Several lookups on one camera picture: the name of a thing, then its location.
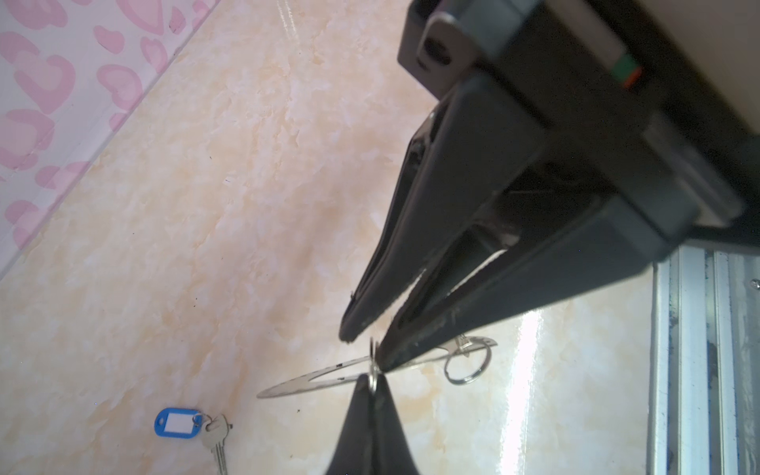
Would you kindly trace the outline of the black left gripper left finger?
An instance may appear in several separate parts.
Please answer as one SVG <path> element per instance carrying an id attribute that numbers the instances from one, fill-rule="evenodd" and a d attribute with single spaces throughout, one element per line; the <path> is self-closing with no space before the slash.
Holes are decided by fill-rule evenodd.
<path id="1" fill-rule="evenodd" d="M 354 475 L 370 474 L 372 469 L 373 435 L 372 435 L 373 395 L 369 386 L 369 377 L 360 376 L 354 386 L 354 392 L 344 419 L 338 445 L 327 474 Z"/>

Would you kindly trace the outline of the split ring gripped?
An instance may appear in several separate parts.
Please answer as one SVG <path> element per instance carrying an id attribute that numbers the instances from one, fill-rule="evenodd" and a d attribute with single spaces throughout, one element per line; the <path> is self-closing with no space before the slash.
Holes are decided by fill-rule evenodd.
<path id="1" fill-rule="evenodd" d="M 378 348 L 378 343 L 373 338 L 370 338 L 369 340 L 369 369 L 368 369 L 367 375 L 368 375 L 368 388 L 372 395 L 374 395 L 376 392 L 378 375 L 380 372 L 379 367 L 376 362 L 377 348 Z"/>

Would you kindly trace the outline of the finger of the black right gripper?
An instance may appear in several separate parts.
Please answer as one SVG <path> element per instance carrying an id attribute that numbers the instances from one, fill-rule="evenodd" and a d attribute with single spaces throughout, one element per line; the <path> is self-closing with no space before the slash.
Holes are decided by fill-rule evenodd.
<path id="1" fill-rule="evenodd" d="M 493 230 L 468 231 L 425 270 L 376 354 L 389 372 L 460 334 L 604 287 L 665 257 L 671 243 L 618 194 L 512 192 Z"/>

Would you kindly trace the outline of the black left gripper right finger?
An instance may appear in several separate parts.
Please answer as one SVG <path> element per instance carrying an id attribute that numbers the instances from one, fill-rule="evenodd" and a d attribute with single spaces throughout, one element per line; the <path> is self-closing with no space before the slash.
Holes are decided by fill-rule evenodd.
<path id="1" fill-rule="evenodd" d="M 372 473 L 417 475 L 386 377 L 377 377 L 372 406 Z"/>

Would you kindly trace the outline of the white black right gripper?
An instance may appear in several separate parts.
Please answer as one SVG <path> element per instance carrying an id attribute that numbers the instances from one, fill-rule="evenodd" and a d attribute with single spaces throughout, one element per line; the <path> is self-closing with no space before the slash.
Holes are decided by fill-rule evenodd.
<path id="1" fill-rule="evenodd" d="M 759 249 L 759 137 L 633 1 L 582 1 L 623 42 L 615 73 L 544 1 L 415 1 L 399 61 L 437 108 L 411 141 L 338 336 L 355 340 L 512 192 L 617 194 L 668 239 Z"/>

